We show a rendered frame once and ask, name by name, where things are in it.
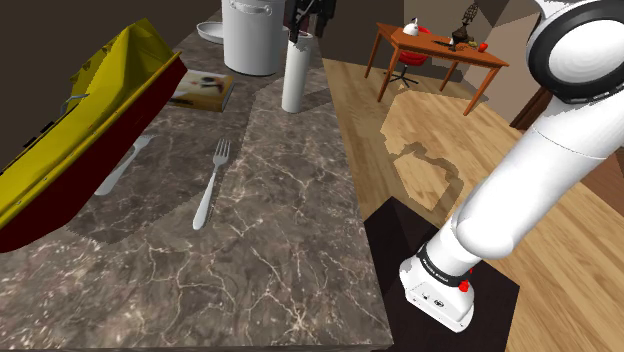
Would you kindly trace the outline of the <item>red office chair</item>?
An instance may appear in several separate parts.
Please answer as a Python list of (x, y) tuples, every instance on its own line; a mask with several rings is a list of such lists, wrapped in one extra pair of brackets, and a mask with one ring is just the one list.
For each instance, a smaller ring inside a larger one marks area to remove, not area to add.
[[(427, 55), (416, 53), (413, 51), (408, 51), (406, 49), (399, 49), (399, 44), (392, 39), (392, 35), (398, 30), (398, 27), (386, 25), (386, 24), (378, 24), (378, 34), (376, 37), (376, 45), (378, 45), (381, 41), (381, 37), (384, 37), (388, 40), (388, 42), (393, 46), (394, 52), (392, 54), (391, 62), (389, 70), (385, 73), (386, 78), (384, 79), (384, 83), (382, 85), (382, 89), (380, 93), (384, 93), (387, 85), (390, 82), (396, 80), (402, 80), (406, 86), (409, 86), (409, 82), (417, 84), (417, 81), (406, 78), (405, 73), (410, 66), (422, 66), (424, 62), (428, 59)], [(404, 67), (401, 71), (400, 75), (395, 75), (394, 70), (398, 63), (403, 63)]]

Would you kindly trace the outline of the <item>white plate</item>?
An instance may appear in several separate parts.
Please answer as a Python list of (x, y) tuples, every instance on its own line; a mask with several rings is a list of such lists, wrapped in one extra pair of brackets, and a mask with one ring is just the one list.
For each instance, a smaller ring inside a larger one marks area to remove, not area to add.
[(216, 21), (201, 22), (196, 25), (198, 35), (216, 44), (223, 44), (223, 23)]

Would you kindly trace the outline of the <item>tall white cylinder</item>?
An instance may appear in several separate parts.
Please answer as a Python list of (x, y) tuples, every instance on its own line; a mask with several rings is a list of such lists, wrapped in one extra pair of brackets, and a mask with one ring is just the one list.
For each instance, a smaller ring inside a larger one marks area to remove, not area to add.
[(288, 41), (281, 107), (288, 113), (299, 113), (314, 37), (299, 32), (297, 42)]

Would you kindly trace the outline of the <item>silver fork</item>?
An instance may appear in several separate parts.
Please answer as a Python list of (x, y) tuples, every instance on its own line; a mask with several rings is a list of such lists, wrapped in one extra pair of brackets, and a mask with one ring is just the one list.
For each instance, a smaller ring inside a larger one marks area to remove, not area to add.
[(94, 194), (96, 196), (109, 194), (118, 182), (118, 180), (121, 178), (127, 167), (130, 165), (130, 163), (135, 159), (141, 149), (147, 146), (153, 138), (154, 135), (140, 135), (133, 143), (131, 155), (106, 177), (106, 179), (97, 188)]
[(194, 230), (200, 230), (206, 223), (217, 172), (228, 161), (230, 145), (231, 142), (226, 139), (220, 139), (217, 143), (213, 156), (213, 172), (193, 218), (192, 228)]

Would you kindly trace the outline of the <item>book with pale cover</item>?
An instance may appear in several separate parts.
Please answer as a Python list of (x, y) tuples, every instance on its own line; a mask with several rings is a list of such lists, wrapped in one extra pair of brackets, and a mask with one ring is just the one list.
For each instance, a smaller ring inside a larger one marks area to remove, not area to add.
[(222, 112), (234, 88), (229, 75), (188, 70), (168, 104), (198, 110)]

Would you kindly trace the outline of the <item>yellow and dark red boat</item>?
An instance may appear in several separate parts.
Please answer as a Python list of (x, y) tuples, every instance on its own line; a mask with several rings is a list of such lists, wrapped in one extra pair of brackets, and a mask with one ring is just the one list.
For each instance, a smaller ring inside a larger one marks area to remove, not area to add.
[(60, 117), (0, 170), (0, 253), (69, 222), (172, 97), (187, 69), (148, 19), (71, 78)]

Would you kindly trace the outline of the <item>dark robot stand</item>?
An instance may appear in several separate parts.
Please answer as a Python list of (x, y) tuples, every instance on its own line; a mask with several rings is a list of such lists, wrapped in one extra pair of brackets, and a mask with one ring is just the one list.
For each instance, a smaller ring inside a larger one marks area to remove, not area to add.
[(474, 267), (475, 312), (454, 333), (405, 298), (399, 266), (438, 228), (391, 197), (365, 222), (393, 344), (372, 352), (505, 352), (520, 287), (486, 262)]

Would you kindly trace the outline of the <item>brown wooden desk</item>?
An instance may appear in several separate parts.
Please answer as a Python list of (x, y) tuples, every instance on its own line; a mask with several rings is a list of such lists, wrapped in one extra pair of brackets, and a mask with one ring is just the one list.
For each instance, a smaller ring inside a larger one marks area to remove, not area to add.
[(364, 77), (367, 78), (369, 75), (371, 66), (376, 56), (376, 52), (378, 50), (378, 46), (382, 38), (385, 38), (394, 48), (394, 52), (387, 68), (385, 78), (378, 93), (377, 101), (380, 102), (385, 93), (387, 85), (390, 82), (392, 74), (394, 72), (395, 66), (399, 61), (400, 54), (402, 52), (414, 52), (432, 58), (445, 59), (452, 62), (452, 65), (439, 88), (440, 91), (444, 89), (448, 80), (450, 79), (450, 76), (452, 75), (453, 71), (459, 63), (465, 63), (489, 69), (486, 78), (481, 83), (480, 87), (474, 94), (472, 100), (470, 101), (466, 110), (463, 113), (464, 116), (467, 116), (474, 107), (474, 105), (477, 103), (483, 92), (490, 85), (499, 70), (502, 67), (508, 66), (508, 63), (497, 58), (496, 56), (487, 52), (479, 52), (478, 50), (471, 49), (467, 44), (468, 34), (466, 27), (474, 19), (477, 11), (478, 5), (476, 3), (473, 3), (466, 10), (462, 18), (462, 26), (452, 33), (453, 45), (447, 49), (445, 49), (441, 44), (435, 43), (436, 40), (442, 41), (442, 36), (437, 36), (431, 33), (411, 35), (405, 33), (403, 28), (377, 22), (376, 25), (378, 26), (378, 31)]

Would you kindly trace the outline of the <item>large white pot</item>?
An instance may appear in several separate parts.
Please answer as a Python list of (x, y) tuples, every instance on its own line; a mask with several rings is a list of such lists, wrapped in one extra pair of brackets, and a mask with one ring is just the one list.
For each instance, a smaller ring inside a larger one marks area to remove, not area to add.
[(278, 71), (286, 0), (222, 0), (224, 63), (251, 76)]

